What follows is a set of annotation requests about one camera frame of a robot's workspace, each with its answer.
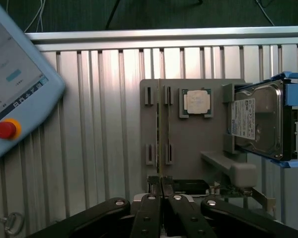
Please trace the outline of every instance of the cable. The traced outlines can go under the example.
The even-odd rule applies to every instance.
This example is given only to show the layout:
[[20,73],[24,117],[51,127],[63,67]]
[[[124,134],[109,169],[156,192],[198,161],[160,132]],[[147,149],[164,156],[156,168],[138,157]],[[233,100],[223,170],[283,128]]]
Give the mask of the cable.
[[5,11],[9,13],[9,0],[6,0]]
[[30,24],[29,24],[28,27],[24,30],[24,32],[27,32],[27,30],[32,26],[32,24],[34,23],[35,19],[36,19],[36,18],[38,17],[38,15],[40,14],[42,7],[43,7],[43,5],[41,5],[41,6],[39,7],[38,12],[35,14],[33,20],[30,22]]
[[39,30],[39,24],[41,24],[41,32],[43,32],[42,15],[43,15],[43,12],[44,12],[44,7],[45,7],[46,0],[44,0],[43,2],[42,2],[42,0],[40,0],[40,1],[41,1],[42,8],[41,8],[40,16],[39,16],[39,21],[38,21],[38,24],[36,26],[36,32],[38,32],[38,30]]
[[275,0],[270,0],[270,2],[266,4],[266,6],[264,6],[264,4],[263,4],[262,1],[263,1],[263,0],[259,0],[259,3],[261,4],[261,6],[262,6],[263,8],[267,8],[267,7],[268,7],[270,4],[272,4]]
[[258,0],[255,0],[259,6],[259,8],[262,10],[263,14],[265,15],[265,17],[267,18],[267,20],[270,22],[270,24],[272,24],[272,26],[275,26],[275,24],[273,23],[273,21],[269,18],[269,16],[267,15],[267,13],[265,12],[264,8],[262,7],[262,5],[259,3]]

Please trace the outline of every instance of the black cable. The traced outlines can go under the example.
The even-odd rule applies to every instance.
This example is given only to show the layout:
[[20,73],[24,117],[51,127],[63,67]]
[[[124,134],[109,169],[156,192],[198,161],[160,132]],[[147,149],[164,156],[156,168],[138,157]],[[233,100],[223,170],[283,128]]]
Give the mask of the black cable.
[[109,25],[110,25],[110,23],[111,23],[111,21],[112,21],[114,15],[115,15],[115,12],[116,12],[116,10],[117,10],[117,7],[118,7],[120,1],[121,1],[121,0],[116,0],[115,5],[114,5],[114,8],[113,8],[113,10],[111,11],[110,16],[109,16],[109,18],[108,18],[108,21],[107,21],[107,23],[106,23],[105,30],[108,30],[108,29],[109,29]]
[[260,0],[259,4],[262,6],[262,8],[267,8],[270,4],[272,4],[275,0],[270,0],[265,6],[263,4],[263,1]]

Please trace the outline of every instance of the screw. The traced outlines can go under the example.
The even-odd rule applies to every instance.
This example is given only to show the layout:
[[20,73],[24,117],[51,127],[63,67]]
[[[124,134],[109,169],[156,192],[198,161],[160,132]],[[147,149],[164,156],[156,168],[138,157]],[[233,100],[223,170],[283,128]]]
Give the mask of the screw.
[[123,202],[123,201],[117,201],[117,202],[116,202],[116,205],[117,205],[117,206],[124,205],[124,202]]
[[180,195],[174,195],[173,198],[174,198],[175,200],[181,200],[181,199],[182,199],[182,197],[181,197]]
[[215,201],[209,200],[207,201],[207,204],[210,206],[215,206],[217,203]]

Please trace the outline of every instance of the metal panel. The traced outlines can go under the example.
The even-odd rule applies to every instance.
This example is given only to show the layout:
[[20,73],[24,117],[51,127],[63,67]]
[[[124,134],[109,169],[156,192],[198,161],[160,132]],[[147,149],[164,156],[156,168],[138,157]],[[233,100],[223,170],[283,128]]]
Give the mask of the metal panel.
[[68,198],[66,216],[72,216],[86,208],[77,52],[61,52],[59,66],[67,86],[61,104],[60,123],[65,194]]
[[241,78],[239,46],[224,47],[224,77]]
[[[56,52],[43,53],[49,63],[57,69]],[[55,107],[51,115],[43,124],[44,147],[42,150],[46,171],[46,194],[47,196],[47,225],[56,220],[66,218],[65,212],[65,184],[62,164],[60,103]]]
[[[286,45],[281,48],[281,71],[298,70],[297,45]],[[282,170],[282,222],[290,227],[298,229],[298,168]]]
[[101,107],[104,111],[103,140],[105,170],[107,170],[106,199],[125,197],[124,148],[122,129],[121,78],[118,51],[103,51],[100,74]]
[[[263,46],[263,79],[270,78],[279,73],[279,59],[278,59],[278,47]],[[276,198],[276,219],[281,221],[282,209],[281,209],[281,169],[274,164],[265,161],[262,181],[262,189],[267,197]]]
[[[245,46],[244,54],[244,79],[247,83],[258,83],[260,81],[259,71],[259,48],[258,46]],[[262,191],[262,159],[253,154],[247,155],[247,162],[256,165],[257,169],[257,186],[256,189]],[[259,208],[259,204],[254,200],[249,200],[249,208]]]
[[[0,161],[0,215],[26,217],[17,237],[109,197],[144,192],[141,79],[245,77],[257,82],[298,69],[298,27],[29,36],[64,77],[67,91],[43,125]],[[298,170],[282,172],[252,160],[263,168],[258,188],[277,198],[277,218],[298,229]]]
[[181,78],[180,48],[164,49],[165,78]]
[[202,78],[200,48],[185,48],[185,78]]
[[124,50],[124,142],[126,153],[126,198],[132,199],[142,190],[140,154],[140,91],[141,81],[139,50]]

